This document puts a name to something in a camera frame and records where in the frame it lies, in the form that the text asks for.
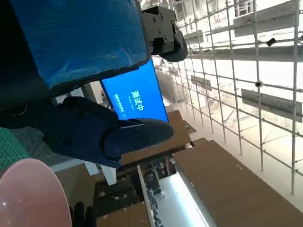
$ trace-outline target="machinery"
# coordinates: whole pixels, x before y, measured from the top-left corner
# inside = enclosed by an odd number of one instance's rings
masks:
[[[115,15],[113,7],[118,8]],[[120,121],[116,113],[82,97],[67,97],[59,105],[51,101],[86,83],[135,70],[151,55],[184,60],[187,45],[174,11],[141,11],[134,0],[85,5],[81,0],[4,0],[0,15],[0,127],[39,129],[52,151],[115,168],[122,154],[174,134],[166,122]],[[77,26],[69,24],[73,20]],[[103,42],[95,45],[96,40]]]

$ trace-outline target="wooden tabletop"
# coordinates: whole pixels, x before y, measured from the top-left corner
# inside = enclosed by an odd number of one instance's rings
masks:
[[[169,112],[167,116],[170,125],[175,130],[175,135],[173,135],[169,140],[156,146],[122,155],[121,163],[123,165],[157,155],[173,148],[181,147],[191,142],[179,110]]]
[[[97,219],[98,227],[151,227],[146,206],[140,202]]]
[[[303,214],[215,141],[174,155],[218,227],[299,227]]]

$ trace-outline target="display screen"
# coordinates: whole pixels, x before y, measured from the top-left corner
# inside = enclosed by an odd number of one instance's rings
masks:
[[[104,79],[102,83],[119,119],[149,118],[168,122],[151,59],[137,70]]]

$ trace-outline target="blue padded cover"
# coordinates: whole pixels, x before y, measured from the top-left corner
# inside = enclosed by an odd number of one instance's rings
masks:
[[[10,0],[40,76],[58,83],[146,60],[134,0]]]

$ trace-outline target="pink bowl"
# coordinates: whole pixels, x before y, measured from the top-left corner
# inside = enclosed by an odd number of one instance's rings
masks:
[[[43,162],[20,160],[0,178],[0,227],[71,227],[63,188]]]

